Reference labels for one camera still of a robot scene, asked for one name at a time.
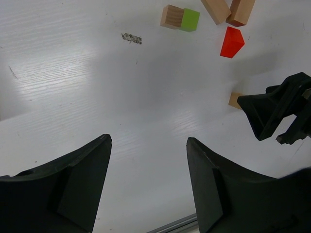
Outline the long natural wood plank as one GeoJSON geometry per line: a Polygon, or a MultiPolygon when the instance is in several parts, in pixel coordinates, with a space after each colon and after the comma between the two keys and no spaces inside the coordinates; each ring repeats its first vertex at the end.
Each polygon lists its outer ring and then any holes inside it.
{"type": "Polygon", "coordinates": [[[231,15],[225,0],[201,0],[201,2],[216,25],[222,24],[231,15]]]}

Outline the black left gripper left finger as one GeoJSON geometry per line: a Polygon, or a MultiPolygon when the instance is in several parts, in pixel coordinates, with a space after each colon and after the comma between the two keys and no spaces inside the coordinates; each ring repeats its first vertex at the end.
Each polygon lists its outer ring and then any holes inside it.
{"type": "Polygon", "coordinates": [[[83,147],[0,179],[3,233],[90,233],[112,149],[103,134],[83,147]]]}

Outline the small natural wood cube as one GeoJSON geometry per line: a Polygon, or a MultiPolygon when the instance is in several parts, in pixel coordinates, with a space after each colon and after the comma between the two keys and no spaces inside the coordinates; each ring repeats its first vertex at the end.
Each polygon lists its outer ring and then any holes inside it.
{"type": "Polygon", "coordinates": [[[232,92],[230,95],[230,98],[229,98],[228,105],[241,110],[242,108],[238,104],[238,98],[240,96],[243,96],[243,94],[237,93],[237,92],[232,92]]]}

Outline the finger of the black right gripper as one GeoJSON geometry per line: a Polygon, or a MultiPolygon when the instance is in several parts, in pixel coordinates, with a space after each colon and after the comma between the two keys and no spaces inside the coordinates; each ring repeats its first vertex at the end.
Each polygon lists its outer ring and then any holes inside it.
{"type": "Polygon", "coordinates": [[[280,144],[292,145],[297,140],[303,140],[311,136],[311,117],[310,116],[297,116],[293,123],[289,126],[288,130],[280,134],[276,140],[280,144]]]}
{"type": "Polygon", "coordinates": [[[282,84],[266,88],[264,94],[240,96],[238,104],[262,141],[273,135],[284,118],[311,116],[311,77],[304,72],[291,75],[282,84]]]}

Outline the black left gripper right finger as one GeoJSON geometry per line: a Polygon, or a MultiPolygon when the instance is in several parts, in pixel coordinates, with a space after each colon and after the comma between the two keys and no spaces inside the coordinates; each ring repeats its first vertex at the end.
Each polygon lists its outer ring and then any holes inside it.
{"type": "Polygon", "coordinates": [[[202,233],[308,233],[311,170],[272,178],[187,140],[199,231],[202,233]]]}

